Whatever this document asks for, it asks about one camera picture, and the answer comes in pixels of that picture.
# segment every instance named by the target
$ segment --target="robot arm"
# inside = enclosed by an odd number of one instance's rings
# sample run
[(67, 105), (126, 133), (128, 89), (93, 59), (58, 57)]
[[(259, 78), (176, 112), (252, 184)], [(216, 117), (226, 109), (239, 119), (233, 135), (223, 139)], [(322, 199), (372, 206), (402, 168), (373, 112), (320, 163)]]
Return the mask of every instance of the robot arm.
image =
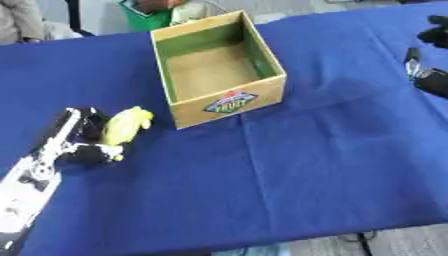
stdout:
[[(18, 254), (35, 218), (61, 183), (61, 173), (55, 168), (58, 159), (64, 157), (81, 162), (123, 159), (122, 145), (100, 143), (105, 137), (120, 138), (113, 133), (119, 130), (117, 126), (108, 121), (94, 108), (67, 108), (42, 141), (6, 174), (0, 182), (0, 256)], [(107, 124), (110, 133), (106, 132)], [(139, 128), (131, 129), (134, 136)]]

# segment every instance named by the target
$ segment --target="box label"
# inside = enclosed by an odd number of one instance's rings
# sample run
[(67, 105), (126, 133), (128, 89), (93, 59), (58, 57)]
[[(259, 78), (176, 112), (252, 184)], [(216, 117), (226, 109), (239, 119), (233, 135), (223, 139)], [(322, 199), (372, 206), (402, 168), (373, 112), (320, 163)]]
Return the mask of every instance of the box label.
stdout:
[(230, 91), (226, 93), (224, 97), (206, 107), (204, 111), (231, 114), (246, 106), (257, 97), (258, 95), (255, 94), (249, 94), (237, 90)]

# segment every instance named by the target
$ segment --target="cable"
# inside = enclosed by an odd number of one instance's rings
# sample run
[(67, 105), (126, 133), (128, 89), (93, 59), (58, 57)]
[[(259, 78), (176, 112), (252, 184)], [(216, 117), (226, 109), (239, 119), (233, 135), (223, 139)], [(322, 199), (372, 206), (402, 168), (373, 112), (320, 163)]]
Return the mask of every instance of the cable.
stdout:
[(209, 3), (209, 4), (213, 5), (213, 6), (215, 6), (216, 8), (220, 9), (220, 10), (223, 11), (223, 12), (229, 12), (229, 11), (228, 11), (226, 8), (224, 8), (222, 5), (220, 5), (220, 4), (218, 4), (218, 3), (215, 3), (215, 2), (213, 2), (212, 0), (201, 0), (201, 1), (206, 2), (206, 3)]
[[(378, 232), (377, 231), (371, 231), (368, 232), (364, 235), (364, 239), (365, 241), (371, 241), (373, 239), (375, 239), (378, 236)], [(349, 238), (347, 235), (342, 235), (342, 236), (338, 236), (339, 239), (341, 239), (342, 241), (346, 242), (346, 243), (358, 243), (358, 242), (362, 242), (362, 240), (359, 238), (359, 236), (357, 236), (356, 238)]]

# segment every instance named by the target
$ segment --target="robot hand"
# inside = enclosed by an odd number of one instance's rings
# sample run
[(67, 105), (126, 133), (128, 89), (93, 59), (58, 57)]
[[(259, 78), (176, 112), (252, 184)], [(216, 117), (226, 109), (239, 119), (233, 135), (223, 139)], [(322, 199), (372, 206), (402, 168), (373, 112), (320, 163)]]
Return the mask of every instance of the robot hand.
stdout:
[(431, 15), (428, 17), (428, 21), (437, 27), (420, 33), (418, 38), (435, 47), (448, 48), (448, 17)]

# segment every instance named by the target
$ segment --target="person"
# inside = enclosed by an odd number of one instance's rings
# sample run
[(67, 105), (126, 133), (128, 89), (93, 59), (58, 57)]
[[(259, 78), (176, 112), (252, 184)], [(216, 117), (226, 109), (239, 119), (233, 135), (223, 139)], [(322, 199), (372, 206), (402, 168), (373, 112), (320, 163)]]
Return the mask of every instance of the person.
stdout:
[(0, 45), (75, 37), (67, 25), (44, 21), (35, 0), (0, 0)]

